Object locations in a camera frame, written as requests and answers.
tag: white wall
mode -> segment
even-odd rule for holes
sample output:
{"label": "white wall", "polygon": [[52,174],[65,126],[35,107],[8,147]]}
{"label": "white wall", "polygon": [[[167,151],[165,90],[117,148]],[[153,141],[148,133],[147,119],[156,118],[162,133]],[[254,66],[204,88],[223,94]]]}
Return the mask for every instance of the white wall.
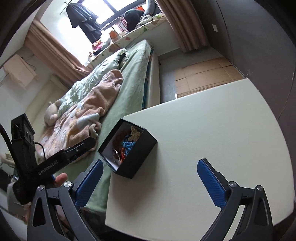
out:
{"label": "white wall", "polygon": [[28,29],[38,10],[39,8],[26,19],[26,21],[13,35],[12,39],[9,41],[8,45],[6,46],[4,52],[0,57],[0,66],[3,65],[6,60],[8,60],[17,50],[19,50],[23,46]]}
{"label": "white wall", "polygon": [[38,12],[37,12],[37,14],[36,14],[36,16],[35,16],[35,18],[36,18],[37,20],[40,21],[40,19],[42,18],[43,14],[45,13],[45,11],[46,11],[47,8],[49,7],[49,5],[52,3],[52,1],[53,1],[53,0],[46,0],[46,2],[44,2],[44,3],[40,6],[40,8],[39,8],[39,10],[38,10]]}
{"label": "white wall", "polygon": [[[52,75],[52,71],[43,62],[35,56],[32,56],[33,54],[28,48],[22,47],[17,54],[25,60],[27,59],[27,63],[36,67],[35,72],[38,74],[39,78],[38,80],[32,80],[26,89],[16,84],[9,75],[1,82],[0,123],[5,128],[10,138],[11,120],[25,113],[29,104]],[[2,137],[0,137],[0,153],[4,153],[7,150],[5,142]]]}
{"label": "white wall", "polygon": [[142,33],[129,45],[131,46],[143,39],[146,39],[154,47],[154,51],[157,56],[180,48],[168,21],[165,21],[157,27]]}
{"label": "white wall", "polygon": [[72,28],[65,13],[60,15],[66,6],[64,2],[65,0],[53,0],[40,21],[71,54],[86,65],[89,52],[92,51],[91,42],[80,27]]}

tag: blanket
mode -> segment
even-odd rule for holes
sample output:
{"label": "blanket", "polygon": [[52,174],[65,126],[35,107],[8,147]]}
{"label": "blanket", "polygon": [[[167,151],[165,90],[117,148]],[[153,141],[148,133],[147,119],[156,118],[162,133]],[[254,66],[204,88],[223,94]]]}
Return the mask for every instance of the blanket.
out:
{"label": "blanket", "polygon": [[[49,158],[59,150],[74,146],[88,137],[96,139],[98,143],[98,132],[102,127],[99,119],[112,106],[122,81],[123,76],[119,70],[109,71],[80,102],[66,111],[53,127],[49,127],[41,137],[45,157]],[[38,157],[43,158],[42,149],[37,147],[36,151]]]}
{"label": "blanket", "polygon": [[63,96],[64,102],[59,107],[58,117],[61,117],[73,105],[81,101],[94,86],[100,83],[106,73],[113,69],[120,69],[127,62],[128,58],[128,51],[120,49],[99,63],[84,79],[75,82],[72,88]]}

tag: wall outlet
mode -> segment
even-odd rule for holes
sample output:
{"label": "wall outlet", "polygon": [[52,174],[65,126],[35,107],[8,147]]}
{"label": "wall outlet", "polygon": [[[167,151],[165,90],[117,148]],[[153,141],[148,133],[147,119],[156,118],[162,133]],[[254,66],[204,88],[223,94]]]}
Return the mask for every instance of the wall outlet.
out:
{"label": "wall outlet", "polygon": [[218,31],[217,26],[215,24],[212,24],[212,26],[213,26],[214,31],[218,33],[219,31]]}

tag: tabletop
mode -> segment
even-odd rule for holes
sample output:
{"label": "tabletop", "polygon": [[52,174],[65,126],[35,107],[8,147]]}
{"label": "tabletop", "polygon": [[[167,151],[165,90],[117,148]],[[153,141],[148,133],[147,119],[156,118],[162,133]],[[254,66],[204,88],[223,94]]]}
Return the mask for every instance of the tabletop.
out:
{"label": "tabletop", "polygon": [[[206,158],[228,181],[262,185],[273,224],[293,211],[291,160],[280,127],[249,79],[124,117],[158,141],[133,179],[112,174],[106,225],[145,240],[200,240],[220,208],[197,174]],[[232,238],[240,207],[226,239]]]}

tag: blue gripper pad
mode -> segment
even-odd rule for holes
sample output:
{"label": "blue gripper pad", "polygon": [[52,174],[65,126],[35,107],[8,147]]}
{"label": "blue gripper pad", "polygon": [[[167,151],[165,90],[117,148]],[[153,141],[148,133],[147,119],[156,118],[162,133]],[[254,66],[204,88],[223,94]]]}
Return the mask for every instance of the blue gripper pad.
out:
{"label": "blue gripper pad", "polygon": [[98,161],[76,191],[75,207],[84,207],[103,174],[103,162]]}
{"label": "blue gripper pad", "polygon": [[215,206],[223,209],[226,206],[225,190],[203,160],[197,163],[197,173]]}

